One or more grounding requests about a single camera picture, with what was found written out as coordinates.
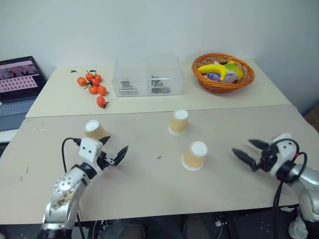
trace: white wall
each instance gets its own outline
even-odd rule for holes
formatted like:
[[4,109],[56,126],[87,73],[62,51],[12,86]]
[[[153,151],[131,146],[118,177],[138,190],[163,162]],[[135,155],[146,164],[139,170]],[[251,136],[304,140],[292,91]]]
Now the white wall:
[[56,66],[120,55],[253,58],[306,111],[319,100],[318,0],[0,0],[0,60]]

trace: laptop screen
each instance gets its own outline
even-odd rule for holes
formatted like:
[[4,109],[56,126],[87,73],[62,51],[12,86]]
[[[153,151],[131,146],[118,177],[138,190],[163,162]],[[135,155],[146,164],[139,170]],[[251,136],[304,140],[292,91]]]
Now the laptop screen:
[[0,62],[0,102],[36,98],[46,81],[32,56]]

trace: paper cup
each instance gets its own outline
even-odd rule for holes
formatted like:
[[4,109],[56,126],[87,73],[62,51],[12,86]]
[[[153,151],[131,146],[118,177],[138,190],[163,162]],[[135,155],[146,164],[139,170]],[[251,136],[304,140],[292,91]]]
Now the paper cup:
[[175,135],[181,136],[187,130],[188,125],[188,112],[186,110],[180,109],[174,111],[173,117],[170,120],[168,131]]
[[182,156],[181,161],[185,168],[191,171],[196,171],[202,168],[207,155],[207,146],[203,142],[193,142],[185,154]]
[[100,140],[101,138],[108,136],[108,134],[100,125],[100,123],[95,119],[86,121],[83,124],[83,129],[84,129],[85,136],[88,138],[94,138],[96,140]]

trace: table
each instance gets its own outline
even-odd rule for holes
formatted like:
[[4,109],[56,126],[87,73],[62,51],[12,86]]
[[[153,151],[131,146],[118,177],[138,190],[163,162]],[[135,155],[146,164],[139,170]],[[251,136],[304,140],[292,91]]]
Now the table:
[[[255,81],[241,89],[227,94],[210,94],[197,82],[191,70],[191,63],[182,64],[184,91],[181,96],[120,97],[112,86],[113,66],[85,66],[57,68],[36,101],[27,118],[48,116],[104,115],[120,113],[143,113],[186,110],[224,109],[241,107],[290,105],[289,100],[272,83],[253,60],[246,62],[255,71]],[[94,69],[104,78],[103,85],[110,92],[106,96],[110,103],[107,109],[96,105],[96,96],[76,83],[85,70]]]
[[8,143],[10,142],[13,137],[15,136],[17,129],[11,129],[11,130],[6,130],[6,131],[0,131],[0,143]]
[[[231,152],[237,147],[258,158],[249,138],[290,132],[308,154],[308,166],[319,169],[319,135],[291,105],[191,110],[181,137],[169,134],[170,117],[157,112],[26,119],[0,162],[0,224],[41,222],[53,183],[63,174],[61,143],[83,137],[89,119],[111,136],[105,152],[115,155],[126,145],[129,150],[118,167],[107,168],[87,187],[80,201],[84,221],[271,207],[279,181],[253,173]],[[208,159],[199,171],[188,171],[181,156],[197,140],[206,143]],[[81,162],[78,150],[66,144],[68,168]],[[280,205],[296,203],[285,185]]]

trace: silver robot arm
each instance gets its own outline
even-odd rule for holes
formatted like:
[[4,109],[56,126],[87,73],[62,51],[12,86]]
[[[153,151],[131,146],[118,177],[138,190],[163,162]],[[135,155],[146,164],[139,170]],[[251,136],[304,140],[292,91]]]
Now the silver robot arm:
[[[289,133],[273,139],[271,144],[258,139],[248,140],[262,150],[258,163],[247,153],[233,148],[235,155],[247,163],[253,171],[262,169],[281,182],[287,183],[296,193],[300,211],[308,230],[319,228],[319,172],[306,167],[307,155],[299,152],[299,145]],[[294,160],[304,155],[304,164],[296,165]]]
[[39,239],[71,238],[79,201],[90,181],[108,166],[117,166],[124,158],[128,146],[123,148],[115,159],[108,158],[102,151],[103,145],[110,137],[100,141],[83,138],[80,143],[79,155],[83,159],[81,165],[61,176],[54,183],[53,196],[45,208]]
[[[289,174],[290,178],[298,175],[301,168],[301,164],[296,165]],[[306,167],[290,186],[298,196],[303,219],[319,222],[319,172]]]

